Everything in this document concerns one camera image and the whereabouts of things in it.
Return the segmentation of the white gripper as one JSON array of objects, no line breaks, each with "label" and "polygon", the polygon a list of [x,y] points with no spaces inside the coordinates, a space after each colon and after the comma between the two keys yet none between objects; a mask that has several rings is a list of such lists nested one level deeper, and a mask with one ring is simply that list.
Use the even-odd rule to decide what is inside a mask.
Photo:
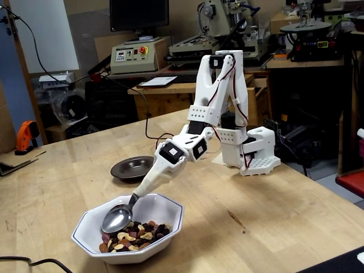
[{"label": "white gripper", "polygon": [[139,186],[133,191],[134,195],[144,197],[160,186],[168,184],[179,175],[187,163],[186,150],[167,139],[159,143],[155,151],[155,163],[143,178]]}]

